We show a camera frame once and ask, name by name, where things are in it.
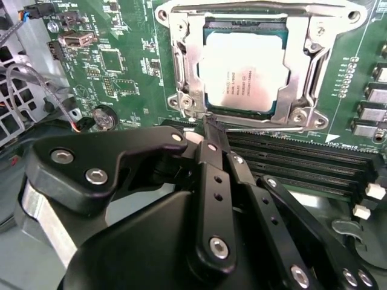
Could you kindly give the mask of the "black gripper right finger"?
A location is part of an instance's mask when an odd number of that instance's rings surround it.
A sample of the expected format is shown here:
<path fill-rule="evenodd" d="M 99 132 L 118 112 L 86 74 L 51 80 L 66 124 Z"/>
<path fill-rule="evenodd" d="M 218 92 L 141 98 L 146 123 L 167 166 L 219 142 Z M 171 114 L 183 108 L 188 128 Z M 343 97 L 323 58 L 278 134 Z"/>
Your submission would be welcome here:
<path fill-rule="evenodd" d="M 245 159 L 225 149 L 272 262 L 276 289 L 378 289 L 376 279 L 274 177 L 255 180 Z"/>

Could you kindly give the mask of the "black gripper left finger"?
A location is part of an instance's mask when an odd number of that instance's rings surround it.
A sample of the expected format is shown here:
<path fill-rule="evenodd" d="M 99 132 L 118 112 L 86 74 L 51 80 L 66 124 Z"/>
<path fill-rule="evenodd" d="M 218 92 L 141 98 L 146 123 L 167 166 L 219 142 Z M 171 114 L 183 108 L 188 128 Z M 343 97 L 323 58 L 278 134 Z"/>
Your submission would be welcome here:
<path fill-rule="evenodd" d="M 229 151 L 224 127 L 203 120 L 204 135 L 171 126 L 77 134 L 37 141 L 28 156 L 20 205 L 68 266 L 90 237 L 106 228 L 110 202 L 174 184 L 195 200 L 189 259 L 199 271 L 236 266 Z"/>

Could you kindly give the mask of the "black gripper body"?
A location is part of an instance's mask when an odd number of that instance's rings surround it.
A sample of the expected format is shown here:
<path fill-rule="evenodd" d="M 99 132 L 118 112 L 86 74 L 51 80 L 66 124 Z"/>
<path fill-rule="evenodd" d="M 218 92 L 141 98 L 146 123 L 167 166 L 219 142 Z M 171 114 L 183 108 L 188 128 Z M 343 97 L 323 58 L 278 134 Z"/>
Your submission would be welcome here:
<path fill-rule="evenodd" d="M 200 279 L 187 256 L 194 239 L 194 196 L 171 193 L 88 239 L 71 259 L 62 289 L 275 289 L 272 257 L 258 221 L 233 209 L 237 264 L 225 277 Z"/>

